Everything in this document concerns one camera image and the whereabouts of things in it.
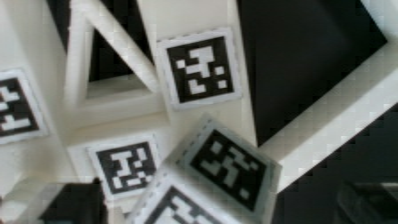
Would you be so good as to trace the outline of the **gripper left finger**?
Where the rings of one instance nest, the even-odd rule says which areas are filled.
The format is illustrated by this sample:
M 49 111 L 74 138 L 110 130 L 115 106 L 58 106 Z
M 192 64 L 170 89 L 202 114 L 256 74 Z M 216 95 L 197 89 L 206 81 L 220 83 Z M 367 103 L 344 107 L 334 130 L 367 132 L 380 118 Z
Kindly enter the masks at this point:
M 108 212 L 99 179 L 64 185 L 39 216 L 44 224 L 106 224 Z

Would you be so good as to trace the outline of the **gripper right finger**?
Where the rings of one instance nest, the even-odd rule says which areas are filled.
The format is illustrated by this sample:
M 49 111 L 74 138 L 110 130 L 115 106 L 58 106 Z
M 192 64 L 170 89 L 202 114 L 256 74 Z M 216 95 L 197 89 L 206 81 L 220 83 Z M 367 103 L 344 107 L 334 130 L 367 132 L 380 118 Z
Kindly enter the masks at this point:
M 398 224 L 398 183 L 341 185 L 335 224 Z

